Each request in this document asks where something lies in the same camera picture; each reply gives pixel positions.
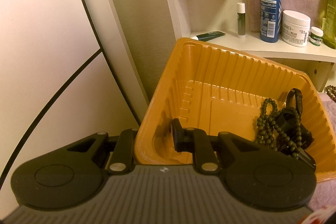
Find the black wrist watch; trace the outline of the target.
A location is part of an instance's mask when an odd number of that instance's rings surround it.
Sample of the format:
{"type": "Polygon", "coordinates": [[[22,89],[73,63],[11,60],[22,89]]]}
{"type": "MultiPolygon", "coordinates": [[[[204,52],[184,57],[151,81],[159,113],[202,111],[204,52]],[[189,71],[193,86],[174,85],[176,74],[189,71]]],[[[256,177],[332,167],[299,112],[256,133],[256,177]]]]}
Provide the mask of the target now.
{"type": "Polygon", "coordinates": [[[306,149],[313,143],[312,133],[302,124],[302,92],[293,88],[286,97],[285,107],[275,116],[278,125],[277,150],[300,160],[316,170],[316,163],[306,149]]]}

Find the orange plastic tray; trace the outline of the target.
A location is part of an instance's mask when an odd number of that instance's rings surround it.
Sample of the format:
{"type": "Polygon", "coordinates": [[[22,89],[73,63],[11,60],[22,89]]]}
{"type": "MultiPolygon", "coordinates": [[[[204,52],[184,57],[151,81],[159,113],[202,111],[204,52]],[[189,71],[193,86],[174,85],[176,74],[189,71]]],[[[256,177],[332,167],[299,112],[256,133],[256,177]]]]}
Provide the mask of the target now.
{"type": "Polygon", "coordinates": [[[310,78],[274,61],[224,46],[179,39],[161,75],[135,139],[141,164],[190,164],[188,152],[174,149],[171,121],[204,130],[228,131],[245,139],[256,136],[256,120],[266,98],[285,106],[288,92],[303,95],[302,124],[312,133],[308,153],[316,162],[318,181],[335,178],[335,133],[310,78]]]}

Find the lavender fuzzy mat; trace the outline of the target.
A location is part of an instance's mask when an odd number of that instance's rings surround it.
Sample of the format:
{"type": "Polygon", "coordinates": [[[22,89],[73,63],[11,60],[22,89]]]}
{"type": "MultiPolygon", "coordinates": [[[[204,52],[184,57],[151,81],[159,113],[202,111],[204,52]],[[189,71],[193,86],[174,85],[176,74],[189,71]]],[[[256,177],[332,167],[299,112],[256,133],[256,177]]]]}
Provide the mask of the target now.
{"type": "MultiPolygon", "coordinates": [[[[335,131],[336,104],[326,93],[319,93],[319,96],[335,131]]],[[[335,179],[319,182],[309,203],[312,210],[318,210],[326,205],[335,205],[335,179]]]]}

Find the dark green lying tube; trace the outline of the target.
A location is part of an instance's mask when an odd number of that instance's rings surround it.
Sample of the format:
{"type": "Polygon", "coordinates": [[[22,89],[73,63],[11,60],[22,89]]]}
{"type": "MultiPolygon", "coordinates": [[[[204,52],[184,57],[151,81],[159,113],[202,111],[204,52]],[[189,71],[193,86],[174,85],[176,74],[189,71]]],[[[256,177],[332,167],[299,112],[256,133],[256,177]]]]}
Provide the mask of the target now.
{"type": "Polygon", "coordinates": [[[221,31],[211,31],[211,32],[207,32],[204,34],[198,34],[198,35],[192,36],[191,39],[198,40],[201,42],[208,42],[210,40],[217,39],[225,35],[226,34],[221,31]]]}

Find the small green-label jar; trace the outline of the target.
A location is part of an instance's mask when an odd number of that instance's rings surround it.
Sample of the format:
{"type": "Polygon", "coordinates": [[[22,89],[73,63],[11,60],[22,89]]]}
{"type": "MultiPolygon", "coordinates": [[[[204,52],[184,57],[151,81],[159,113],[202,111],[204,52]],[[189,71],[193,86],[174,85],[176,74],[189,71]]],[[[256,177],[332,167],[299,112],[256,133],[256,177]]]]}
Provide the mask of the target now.
{"type": "Polygon", "coordinates": [[[309,41],[315,46],[320,46],[323,38],[323,30],[318,27],[311,27],[309,33],[309,41]]]}

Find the white cream jar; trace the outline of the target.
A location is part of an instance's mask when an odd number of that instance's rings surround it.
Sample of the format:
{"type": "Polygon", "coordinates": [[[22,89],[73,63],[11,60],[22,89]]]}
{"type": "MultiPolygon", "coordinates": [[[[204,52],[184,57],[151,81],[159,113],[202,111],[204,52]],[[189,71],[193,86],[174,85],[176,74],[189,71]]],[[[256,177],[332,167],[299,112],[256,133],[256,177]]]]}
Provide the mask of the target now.
{"type": "Polygon", "coordinates": [[[310,31],[311,18],[301,12],[284,10],[282,12],[282,39],[295,46],[305,47],[310,31]]]}

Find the green oil spray bottle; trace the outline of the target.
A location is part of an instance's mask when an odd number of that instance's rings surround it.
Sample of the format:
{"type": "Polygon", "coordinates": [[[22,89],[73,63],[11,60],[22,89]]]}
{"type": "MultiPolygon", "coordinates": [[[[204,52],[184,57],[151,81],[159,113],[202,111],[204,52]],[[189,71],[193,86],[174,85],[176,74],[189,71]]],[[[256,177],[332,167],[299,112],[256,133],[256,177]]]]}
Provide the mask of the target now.
{"type": "Polygon", "coordinates": [[[335,0],[327,0],[326,22],[323,28],[323,42],[335,50],[335,0]]]}

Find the white-capped lip balm stick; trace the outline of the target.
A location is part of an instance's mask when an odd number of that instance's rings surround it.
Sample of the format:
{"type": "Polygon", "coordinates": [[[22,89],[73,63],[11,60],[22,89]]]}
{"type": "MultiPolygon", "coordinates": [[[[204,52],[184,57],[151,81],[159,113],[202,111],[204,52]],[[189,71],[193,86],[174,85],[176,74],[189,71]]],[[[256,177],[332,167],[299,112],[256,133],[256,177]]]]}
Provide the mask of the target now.
{"type": "Polygon", "coordinates": [[[237,15],[238,15],[238,37],[244,38],[246,29],[245,29],[245,3],[237,3],[237,15]]]}

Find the white corner shelf unit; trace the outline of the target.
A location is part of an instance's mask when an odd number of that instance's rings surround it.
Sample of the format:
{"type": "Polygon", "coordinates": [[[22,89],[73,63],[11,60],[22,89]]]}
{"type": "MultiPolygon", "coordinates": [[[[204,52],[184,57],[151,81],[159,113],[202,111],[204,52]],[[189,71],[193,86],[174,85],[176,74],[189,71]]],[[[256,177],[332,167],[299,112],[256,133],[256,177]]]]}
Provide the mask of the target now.
{"type": "Polygon", "coordinates": [[[245,37],[238,37],[237,4],[248,0],[167,0],[175,38],[222,31],[214,44],[265,57],[308,74],[316,89],[335,84],[335,50],[321,45],[300,48],[279,40],[266,43],[246,25],[245,37]]]}

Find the blue spray bottle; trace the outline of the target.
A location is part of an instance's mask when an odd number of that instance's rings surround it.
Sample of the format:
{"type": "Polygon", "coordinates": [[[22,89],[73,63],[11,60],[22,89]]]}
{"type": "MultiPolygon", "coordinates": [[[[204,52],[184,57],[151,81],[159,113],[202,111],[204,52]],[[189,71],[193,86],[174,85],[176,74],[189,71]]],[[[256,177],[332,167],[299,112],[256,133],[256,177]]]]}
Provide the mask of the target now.
{"type": "Polygon", "coordinates": [[[281,0],[260,0],[260,9],[260,39],[275,43],[280,34],[281,0]]]}

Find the white curved mirror frame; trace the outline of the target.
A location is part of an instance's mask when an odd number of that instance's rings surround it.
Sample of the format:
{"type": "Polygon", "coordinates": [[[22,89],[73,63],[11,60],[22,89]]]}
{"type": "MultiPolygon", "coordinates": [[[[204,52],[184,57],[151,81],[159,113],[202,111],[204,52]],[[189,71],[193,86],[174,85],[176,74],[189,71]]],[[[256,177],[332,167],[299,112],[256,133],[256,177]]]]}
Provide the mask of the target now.
{"type": "Polygon", "coordinates": [[[149,99],[133,61],[113,0],[82,0],[108,67],[125,102],[141,124],[149,99]]]}

